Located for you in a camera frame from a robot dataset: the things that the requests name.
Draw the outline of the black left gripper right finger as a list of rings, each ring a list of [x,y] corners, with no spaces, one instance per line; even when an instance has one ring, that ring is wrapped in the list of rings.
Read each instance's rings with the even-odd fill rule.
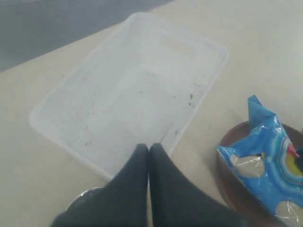
[[[282,227],[223,206],[191,183],[160,143],[148,154],[152,221],[155,227]]]

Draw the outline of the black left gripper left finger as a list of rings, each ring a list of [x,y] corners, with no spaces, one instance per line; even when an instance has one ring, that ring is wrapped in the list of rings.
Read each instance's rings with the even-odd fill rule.
[[[53,227],[147,226],[148,148],[138,144],[121,171],[82,203],[58,215]]]

